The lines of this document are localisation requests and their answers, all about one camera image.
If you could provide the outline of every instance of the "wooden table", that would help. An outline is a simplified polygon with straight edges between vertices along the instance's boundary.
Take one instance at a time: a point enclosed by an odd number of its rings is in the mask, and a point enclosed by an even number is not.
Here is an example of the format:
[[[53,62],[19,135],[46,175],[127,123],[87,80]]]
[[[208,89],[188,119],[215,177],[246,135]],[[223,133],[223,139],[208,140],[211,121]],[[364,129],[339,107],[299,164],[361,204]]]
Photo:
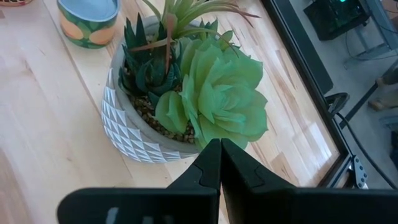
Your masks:
[[[59,201],[83,187],[165,187],[193,158],[142,164],[118,152],[105,136],[100,104],[125,17],[151,15],[141,1],[122,0],[114,41],[88,50],[60,32],[55,0],[0,7],[0,222],[56,223]],[[161,0],[152,1],[162,7]],[[264,62],[259,90],[269,131],[246,149],[289,182],[317,185],[339,156],[300,76],[258,0],[238,1],[262,19],[220,13],[220,32]],[[226,223],[221,204],[220,223]]]

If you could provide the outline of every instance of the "orange and green mug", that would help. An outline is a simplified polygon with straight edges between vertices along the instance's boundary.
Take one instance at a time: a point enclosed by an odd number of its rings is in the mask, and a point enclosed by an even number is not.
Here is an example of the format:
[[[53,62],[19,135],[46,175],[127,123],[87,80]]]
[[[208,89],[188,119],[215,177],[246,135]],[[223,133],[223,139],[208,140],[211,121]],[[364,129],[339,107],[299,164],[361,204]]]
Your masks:
[[[0,0],[0,6],[24,6],[32,0]]]
[[[83,16],[81,12],[74,12],[67,8],[65,2],[67,2],[67,0],[58,0],[60,25],[63,33],[71,42],[80,47],[98,49],[106,46],[112,41],[115,30],[114,25],[120,7],[119,0],[113,0],[113,3],[115,3],[114,12],[108,13],[109,16],[106,18],[89,18],[88,16]],[[84,11],[83,9],[85,6],[82,5],[76,8]]]

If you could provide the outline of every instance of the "white geometric pot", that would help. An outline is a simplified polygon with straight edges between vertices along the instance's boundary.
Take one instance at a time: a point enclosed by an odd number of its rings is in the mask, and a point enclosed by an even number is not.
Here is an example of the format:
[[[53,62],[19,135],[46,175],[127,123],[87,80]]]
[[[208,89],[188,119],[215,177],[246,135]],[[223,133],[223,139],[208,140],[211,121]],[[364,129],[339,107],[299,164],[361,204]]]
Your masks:
[[[157,18],[153,16],[142,21],[146,33],[155,34],[159,28]],[[102,100],[101,118],[106,135],[124,155],[140,162],[170,162],[196,155],[198,150],[194,144],[169,139],[152,129],[120,89],[118,80],[125,60],[124,43],[121,42],[112,59]]]

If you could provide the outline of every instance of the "light wood desk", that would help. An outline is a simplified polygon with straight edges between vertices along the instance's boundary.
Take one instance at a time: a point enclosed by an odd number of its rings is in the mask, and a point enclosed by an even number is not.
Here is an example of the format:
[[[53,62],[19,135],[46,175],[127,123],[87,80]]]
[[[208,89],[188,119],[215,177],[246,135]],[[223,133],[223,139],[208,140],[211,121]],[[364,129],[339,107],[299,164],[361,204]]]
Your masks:
[[[83,187],[166,187],[193,161],[142,164],[124,157],[105,136],[100,105],[125,17],[151,15],[141,1],[122,0],[118,31],[107,48],[88,50],[60,32],[56,0],[0,7],[0,223],[56,223],[66,194]],[[162,7],[161,0],[152,1]],[[248,26],[220,13],[220,31],[264,62],[259,90],[269,131],[246,149],[289,182],[317,185],[339,156],[300,76],[258,0],[238,4],[261,19]],[[221,204],[220,223],[226,223]]]

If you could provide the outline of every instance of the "plant pot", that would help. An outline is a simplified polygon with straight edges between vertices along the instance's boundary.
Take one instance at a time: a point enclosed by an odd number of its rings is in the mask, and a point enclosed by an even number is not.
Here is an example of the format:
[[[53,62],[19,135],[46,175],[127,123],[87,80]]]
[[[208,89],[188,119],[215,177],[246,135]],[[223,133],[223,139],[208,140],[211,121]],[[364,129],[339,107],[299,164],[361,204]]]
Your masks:
[[[0,0],[0,6],[24,6],[32,0]]]
[[[76,45],[98,49],[111,42],[120,0],[58,0],[60,25]]]
[[[155,34],[158,23],[155,16],[143,19],[146,34]],[[103,95],[101,118],[106,135],[124,155],[141,162],[170,162],[194,156],[198,153],[196,145],[169,139],[152,129],[120,89],[118,80],[119,69],[125,61],[124,43],[123,40],[119,44],[112,59]]]

